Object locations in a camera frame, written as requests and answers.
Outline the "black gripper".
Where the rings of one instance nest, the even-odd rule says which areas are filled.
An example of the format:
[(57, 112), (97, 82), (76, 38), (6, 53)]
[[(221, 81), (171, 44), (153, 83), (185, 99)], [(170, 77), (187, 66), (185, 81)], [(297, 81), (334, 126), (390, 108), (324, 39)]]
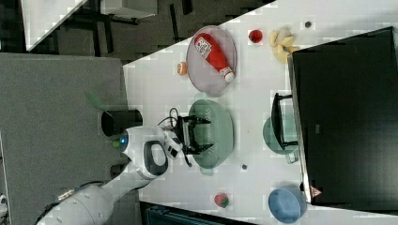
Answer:
[(200, 145), (194, 139), (196, 125), (210, 124), (210, 121), (196, 115), (179, 116), (177, 118), (175, 134), (182, 143), (182, 152), (186, 155), (199, 155), (213, 146), (213, 143)]

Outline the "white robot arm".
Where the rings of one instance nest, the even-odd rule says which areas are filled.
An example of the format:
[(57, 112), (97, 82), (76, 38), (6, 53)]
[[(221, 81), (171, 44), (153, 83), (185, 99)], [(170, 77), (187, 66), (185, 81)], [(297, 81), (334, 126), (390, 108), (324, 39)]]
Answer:
[(35, 225), (103, 225), (114, 204), (132, 190), (144, 188), (168, 169), (168, 159), (178, 154), (199, 154), (211, 147), (194, 139), (194, 128), (208, 125), (205, 118), (179, 116), (175, 127), (130, 127), (120, 137), (121, 152), (130, 162), (104, 185), (77, 187), (46, 207)]

